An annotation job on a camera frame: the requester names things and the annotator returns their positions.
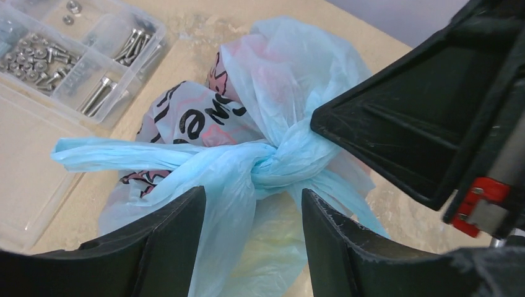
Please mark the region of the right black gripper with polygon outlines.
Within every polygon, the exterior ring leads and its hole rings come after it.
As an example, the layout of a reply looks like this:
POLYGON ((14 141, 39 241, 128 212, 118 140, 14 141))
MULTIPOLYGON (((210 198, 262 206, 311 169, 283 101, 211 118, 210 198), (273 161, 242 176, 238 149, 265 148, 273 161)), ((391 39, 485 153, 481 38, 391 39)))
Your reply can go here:
POLYGON ((311 128, 473 238, 521 228, 524 2, 469 1, 443 29, 317 108, 311 128))

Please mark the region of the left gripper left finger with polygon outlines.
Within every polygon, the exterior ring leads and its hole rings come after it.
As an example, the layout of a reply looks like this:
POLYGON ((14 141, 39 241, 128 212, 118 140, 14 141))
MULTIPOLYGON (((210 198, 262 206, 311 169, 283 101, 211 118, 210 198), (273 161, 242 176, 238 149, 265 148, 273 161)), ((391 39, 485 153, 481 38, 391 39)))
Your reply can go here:
POLYGON ((1 295, 187 296, 205 207, 204 188, 194 187, 74 251, 2 251, 1 295))

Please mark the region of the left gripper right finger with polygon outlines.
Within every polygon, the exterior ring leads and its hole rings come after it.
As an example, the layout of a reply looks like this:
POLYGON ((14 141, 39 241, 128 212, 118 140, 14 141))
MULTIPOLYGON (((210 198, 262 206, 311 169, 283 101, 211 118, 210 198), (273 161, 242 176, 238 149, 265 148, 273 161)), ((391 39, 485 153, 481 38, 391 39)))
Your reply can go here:
POLYGON ((523 296, 524 248, 433 254, 353 221, 310 189, 302 217, 315 296, 523 296))

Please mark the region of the light blue plastic bag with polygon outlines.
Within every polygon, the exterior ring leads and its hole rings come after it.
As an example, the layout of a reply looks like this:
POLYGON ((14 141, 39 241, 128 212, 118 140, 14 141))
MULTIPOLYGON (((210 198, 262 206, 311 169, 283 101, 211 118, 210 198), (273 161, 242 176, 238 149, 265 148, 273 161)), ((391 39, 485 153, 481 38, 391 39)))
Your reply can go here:
POLYGON ((61 139, 51 157, 73 172, 118 170, 101 235, 196 186, 206 210, 190 296, 282 296, 307 263, 302 190, 386 236, 365 198, 361 164, 311 130, 315 109, 370 76, 346 40, 288 17, 255 22, 222 44, 207 85, 163 92, 133 141, 61 139))

